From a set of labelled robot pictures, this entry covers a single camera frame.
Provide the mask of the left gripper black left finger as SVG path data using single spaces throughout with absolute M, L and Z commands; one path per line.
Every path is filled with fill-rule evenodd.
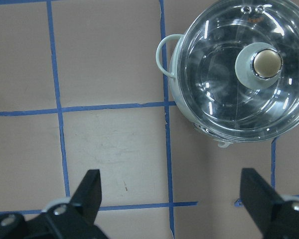
M 33 219 L 0 214 L 0 239 L 105 239 L 95 225 L 101 201 L 100 171 L 88 170 L 72 197 L 50 203 Z

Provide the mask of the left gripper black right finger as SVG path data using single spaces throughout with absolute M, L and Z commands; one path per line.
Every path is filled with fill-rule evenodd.
M 240 200 L 264 239 L 299 239 L 299 197 L 278 194 L 254 168 L 243 168 Z

